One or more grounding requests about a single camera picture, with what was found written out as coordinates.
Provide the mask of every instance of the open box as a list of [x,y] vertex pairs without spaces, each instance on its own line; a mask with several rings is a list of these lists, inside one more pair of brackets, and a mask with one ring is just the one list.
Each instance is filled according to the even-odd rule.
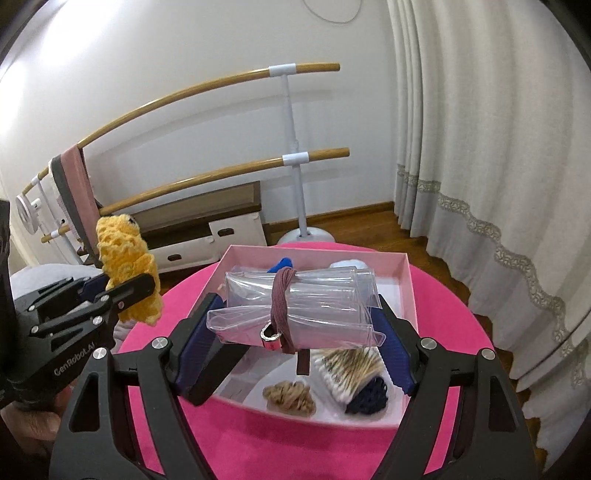
[[[332,263],[355,258],[373,269],[379,293],[388,302],[394,313],[408,320],[418,331],[417,312],[414,304],[413,284],[410,265],[406,254],[391,252],[350,252],[305,248],[270,248],[232,245],[226,251],[205,285],[197,303],[207,293],[224,296],[223,285],[228,271],[266,271],[284,257],[289,257],[296,270],[328,268]],[[338,424],[340,427],[396,428],[404,415],[408,397],[396,387],[386,371],[382,374],[388,387],[388,407],[373,416],[346,415],[336,401],[323,387],[322,379],[314,367],[309,377],[296,375],[296,358],[265,350],[251,348],[234,367],[230,375],[218,387],[215,395],[243,408],[259,410],[269,415],[279,415],[296,421],[320,424]],[[271,411],[262,397],[262,389],[280,381],[304,381],[310,386],[317,411],[311,417],[302,419],[278,411]]]

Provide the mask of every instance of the beige hair tie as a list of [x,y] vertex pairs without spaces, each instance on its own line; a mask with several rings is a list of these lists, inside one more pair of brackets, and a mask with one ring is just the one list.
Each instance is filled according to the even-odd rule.
[[262,396],[286,413],[309,417],[316,412],[316,403],[310,394],[310,387],[304,385],[304,382],[279,382],[265,387]]

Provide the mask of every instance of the brown elastic cord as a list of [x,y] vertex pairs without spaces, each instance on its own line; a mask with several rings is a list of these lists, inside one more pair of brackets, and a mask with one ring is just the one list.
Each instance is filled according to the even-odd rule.
[[[290,326],[287,321],[287,299],[285,292],[296,275],[296,271],[290,267],[283,267],[275,274],[273,290],[271,292],[271,327],[281,334],[281,351],[283,353],[296,353],[294,342],[291,338]],[[298,375],[310,374],[310,350],[298,352],[296,373]]]

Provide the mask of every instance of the white curtain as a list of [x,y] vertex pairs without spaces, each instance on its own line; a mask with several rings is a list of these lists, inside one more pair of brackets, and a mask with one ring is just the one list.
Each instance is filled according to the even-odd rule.
[[491,318],[548,468],[591,408],[591,72],[539,0],[388,0],[395,212]]

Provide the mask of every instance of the white fan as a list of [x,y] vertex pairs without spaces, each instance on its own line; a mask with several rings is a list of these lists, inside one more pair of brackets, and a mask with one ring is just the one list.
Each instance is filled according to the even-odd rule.
[[37,210],[41,206],[41,200],[35,199],[29,202],[23,195],[17,195],[17,212],[22,224],[31,235],[39,229]]

